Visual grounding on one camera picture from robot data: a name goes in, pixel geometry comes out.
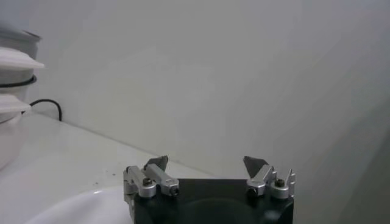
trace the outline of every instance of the white plate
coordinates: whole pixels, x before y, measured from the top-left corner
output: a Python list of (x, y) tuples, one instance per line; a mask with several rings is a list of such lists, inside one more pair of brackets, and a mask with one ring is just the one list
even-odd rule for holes
[(132, 224), (123, 187), (87, 192), (69, 198), (26, 224)]

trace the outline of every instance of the white container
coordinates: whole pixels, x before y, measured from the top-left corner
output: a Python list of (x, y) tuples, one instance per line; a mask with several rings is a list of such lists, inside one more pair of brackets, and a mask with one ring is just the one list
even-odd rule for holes
[(21, 113), (13, 119), (0, 124), (0, 170), (13, 161), (23, 146), (20, 138)]
[(15, 159), (22, 146), (20, 139), (21, 112), (30, 110), (30, 105), (20, 101), (11, 94), (0, 94), (0, 116), (2, 114), (14, 114), (15, 116), (0, 123), (0, 169)]

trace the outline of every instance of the screw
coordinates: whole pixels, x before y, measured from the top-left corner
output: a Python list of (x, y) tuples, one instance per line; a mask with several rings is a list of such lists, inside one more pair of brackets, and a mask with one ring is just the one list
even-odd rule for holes
[(169, 191), (169, 193), (171, 193), (171, 195), (173, 197), (177, 197), (177, 196), (179, 196), (180, 191), (177, 187), (172, 187), (171, 190)]
[(285, 186), (285, 181), (282, 179), (276, 179), (275, 180), (275, 186), (276, 187), (284, 187)]
[(253, 198), (258, 196), (257, 189), (255, 189), (255, 188), (249, 188), (247, 191), (247, 194), (248, 194), (248, 196), (253, 197)]
[(150, 179), (150, 178), (144, 178), (144, 180), (142, 181), (142, 185), (143, 186), (149, 186), (153, 183), (153, 181)]

